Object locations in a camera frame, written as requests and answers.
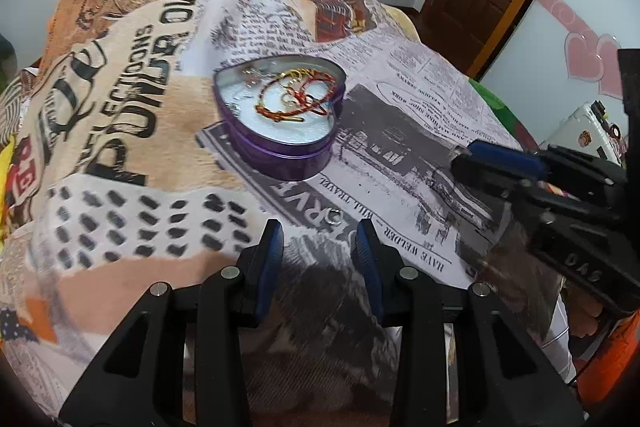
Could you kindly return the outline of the silver earrings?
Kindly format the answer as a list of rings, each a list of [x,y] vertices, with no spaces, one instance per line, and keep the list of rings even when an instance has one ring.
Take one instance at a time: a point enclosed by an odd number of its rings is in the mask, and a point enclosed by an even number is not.
[[[243,102],[253,101],[256,98],[261,85],[262,74],[256,67],[250,66],[242,70],[240,79],[232,90],[230,102],[228,103],[233,116],[238,117],[241,114]]]

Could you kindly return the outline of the white cabinet with heart stickers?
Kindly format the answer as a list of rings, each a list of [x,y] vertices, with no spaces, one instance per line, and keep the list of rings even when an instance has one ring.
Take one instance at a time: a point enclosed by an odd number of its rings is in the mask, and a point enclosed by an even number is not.
[[[482,83],[540,146],[620,162],[628,118],[617,52],[639,44],[639,0],[533,0]]]

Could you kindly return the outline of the newspaper print blanket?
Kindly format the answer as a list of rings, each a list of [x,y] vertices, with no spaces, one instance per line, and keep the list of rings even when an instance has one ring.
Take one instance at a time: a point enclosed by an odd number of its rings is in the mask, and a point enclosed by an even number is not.
[[[287,53],[346,72],[328,165],[300,181],[236,153],[213,92],[218,70]],[[347,258],[360,218],[439,282],[494,282],[573,379],[560,278],[507,256],[509,208],[450,176],[475,139],[521,147],[469,79],[378,0],[58,0],[37,76],[1,99],[2,148],[16,135],[1,349],[37,411],[55,417],[151,283],[204,281],[270,217],[283,279],[243,341],[261,424],[383,419],[400,335]]]

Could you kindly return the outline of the purple heart-shaped tin box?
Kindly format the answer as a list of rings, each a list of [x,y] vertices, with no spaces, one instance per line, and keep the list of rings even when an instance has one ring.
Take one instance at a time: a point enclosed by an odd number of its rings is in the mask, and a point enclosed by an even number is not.
[[[250,66],[262,74],[262,85],[235,117],[230,94]],[[300,181],[328,165],[346,92],[341,66],[303,54],[255,58],[215,72],[213,92],[230,142],[250,167]]]

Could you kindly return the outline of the yellow cloth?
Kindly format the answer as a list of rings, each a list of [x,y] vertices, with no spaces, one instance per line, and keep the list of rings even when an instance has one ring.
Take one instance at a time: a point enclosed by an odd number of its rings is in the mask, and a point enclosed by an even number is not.
[[[14,204],[12,192],[15,168],[14,150],[16,147],[16,135],[11,134],[9,143],[2,148],[0,155],[1,168],[1,235],[8,236],[10,231],[9,213]]]

